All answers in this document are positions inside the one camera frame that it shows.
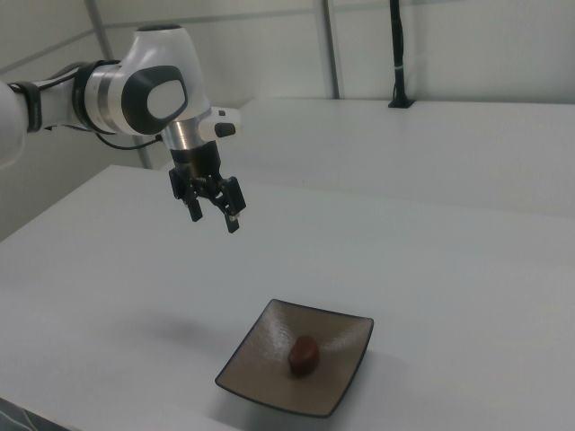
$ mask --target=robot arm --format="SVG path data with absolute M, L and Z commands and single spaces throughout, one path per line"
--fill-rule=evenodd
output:
M 172 154 L 174 196 L 202 217 L 198 197 L 226 217 L 230 233 L 245 208 L 235 177 L 219 173 L 216 141 L 239 133 L 237 110 L 212 107 L 198 57 L 179 25 L 146 26 L 118 61 L 71 65 L 38 83 L 0 83 L 0 166 L 22 148 L 26 132 L 72 126 L 98 135 L 156 135 Z

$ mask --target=brown ceramic plate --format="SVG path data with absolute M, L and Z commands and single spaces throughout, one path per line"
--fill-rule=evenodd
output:
M 272 299 L 216 378 L 231 393 L 264 406 L 327 418 L 340 404 L 366 353 L 374 321 Z M 295 377 L 288 353 L 311 335 L 319 365 Z

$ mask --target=brown food piece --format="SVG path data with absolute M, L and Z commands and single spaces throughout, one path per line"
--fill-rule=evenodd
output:
M 295 375 L 310 374 L 320 361 L 320 350 L 314 337 L 302 335 L 287 355 L 289 368 Z

